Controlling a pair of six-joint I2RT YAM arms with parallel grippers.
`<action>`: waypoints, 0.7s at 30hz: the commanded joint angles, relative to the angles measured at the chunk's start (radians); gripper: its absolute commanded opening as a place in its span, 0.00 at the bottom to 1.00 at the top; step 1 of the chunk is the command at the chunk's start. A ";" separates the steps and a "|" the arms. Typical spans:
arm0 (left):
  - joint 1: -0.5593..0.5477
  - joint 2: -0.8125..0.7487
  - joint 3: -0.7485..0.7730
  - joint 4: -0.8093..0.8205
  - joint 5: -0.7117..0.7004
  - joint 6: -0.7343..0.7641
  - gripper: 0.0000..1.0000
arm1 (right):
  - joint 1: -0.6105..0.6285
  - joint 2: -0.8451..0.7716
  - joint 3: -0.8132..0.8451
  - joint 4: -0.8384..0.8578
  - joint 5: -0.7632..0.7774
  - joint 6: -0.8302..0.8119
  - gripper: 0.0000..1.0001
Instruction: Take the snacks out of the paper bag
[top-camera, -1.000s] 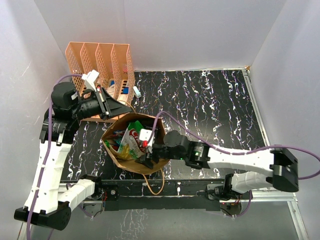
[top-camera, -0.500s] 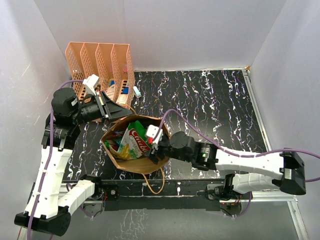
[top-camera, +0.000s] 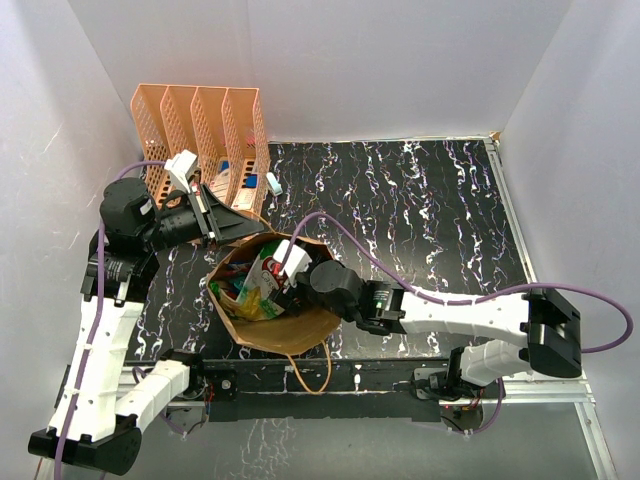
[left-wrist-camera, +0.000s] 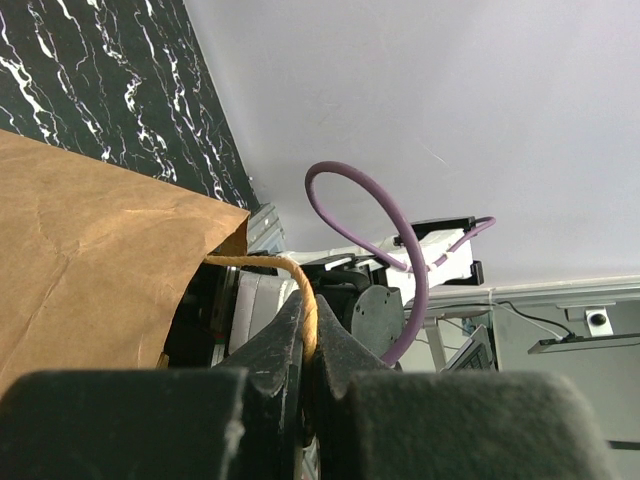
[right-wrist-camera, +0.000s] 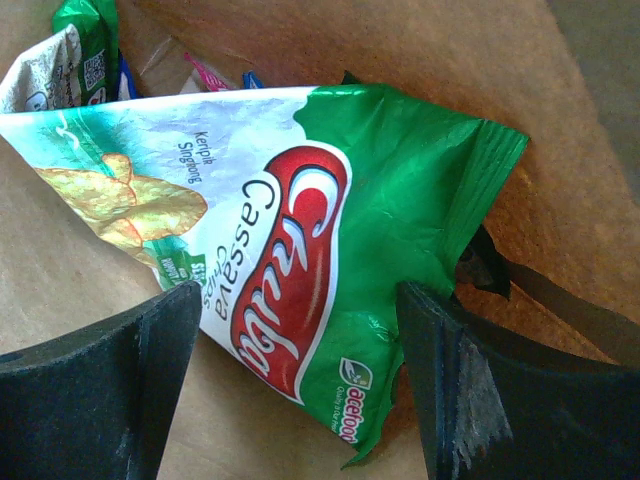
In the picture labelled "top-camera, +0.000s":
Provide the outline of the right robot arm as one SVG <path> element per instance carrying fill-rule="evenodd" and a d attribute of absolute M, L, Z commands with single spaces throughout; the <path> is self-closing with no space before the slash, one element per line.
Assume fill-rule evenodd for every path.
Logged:
<path fill-rule="evenodd" d="M 486 338 L 483 345 L 453 349 L 446 370 L 418 377 L 418 389 L 434 399 L 472 397 L 525 371 L 569 379 L 582 373 L 580 314 L 553 288 L 490 300 L 449 295 L 432 301 L 398 283 L 365 281 L 335 260 L 277 263 L 275 275 L 283 285 L 269 298 L 294 315 L 318 307 L 379 336 L 445 332 Z"/>

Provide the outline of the green Chuba chips bag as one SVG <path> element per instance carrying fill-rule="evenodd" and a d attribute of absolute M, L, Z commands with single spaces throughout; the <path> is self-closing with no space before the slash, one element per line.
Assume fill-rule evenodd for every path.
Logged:
<path fill-rule="evenodd" d="M 273 254 L 279 245 L 280 240 L 274 240 L 264 244 L 257 253 L 258 257 L 258 280 L 261 287 L 262 299 L 258 307 L 236 309 L 235 316 L 245 321 L 271 320 L 283 313 L 270 299 L 270 295 L 277 291 L 284 282 L 283 277 L 276 275 L 276 262 Z"/>

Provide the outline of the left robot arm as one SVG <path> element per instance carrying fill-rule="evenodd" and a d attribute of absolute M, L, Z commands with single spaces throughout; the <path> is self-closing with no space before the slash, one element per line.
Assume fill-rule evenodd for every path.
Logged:
<path fill-rule="evenodd" d="M 224 246 L 261 233 L 263 224 L 232 210 L 205 186 L 171 192 L 158 206 L 146 183 L 110 183 L 90 245 L 81 286 L 81 325 L 55 412 L 32 433 L 28 450 L 63 465 L 114 475 L 133 466 L 146 428 L 176 397 L 194 399 L 206 387 L 202 357 L 171 349 L 151 371 L 136 376 L 124 396 L 118 386 L 129 340 L 144 309 L 157 254 L 197 242 Z"/>

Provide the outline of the brown paper bag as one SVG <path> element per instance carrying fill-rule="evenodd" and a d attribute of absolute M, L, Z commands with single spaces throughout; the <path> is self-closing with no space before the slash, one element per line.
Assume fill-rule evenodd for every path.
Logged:
<path fill-rule="evenodd" d="M 308 273 L 314 259 L 333 256 L 325 244 L 306 237 L 298 238 L 286 256 L 290 238 L 267 225 L 263 232 L 233 242 L 231 252 L 207 277 L 207 289 L 237 345 L 286 357 L 304 391 L 322 395 L 333 373 L 328 338 L 341 319 L 297 293 L 302 282 L 294 275 Z M 324 350 L 327 373 L 322 386 L 312 389 L 295 358 L 316 346 Z"/>

